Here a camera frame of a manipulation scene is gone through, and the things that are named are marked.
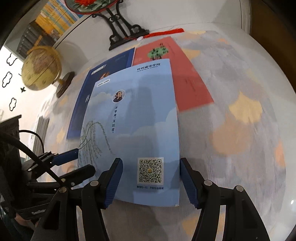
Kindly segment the person left hand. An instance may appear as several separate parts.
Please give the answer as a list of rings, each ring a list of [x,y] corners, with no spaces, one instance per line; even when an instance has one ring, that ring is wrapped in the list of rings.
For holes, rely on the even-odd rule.
[[[38,226],[39,221],[40,221],[40,220],[37,220],[36,222],[32,222],[31,220],[23,219],[18,213],[16,213],[16,216],[14,219],[18,224],[20,224],[22,226],[29,227],[33,230],[36,229],[36,227]]]

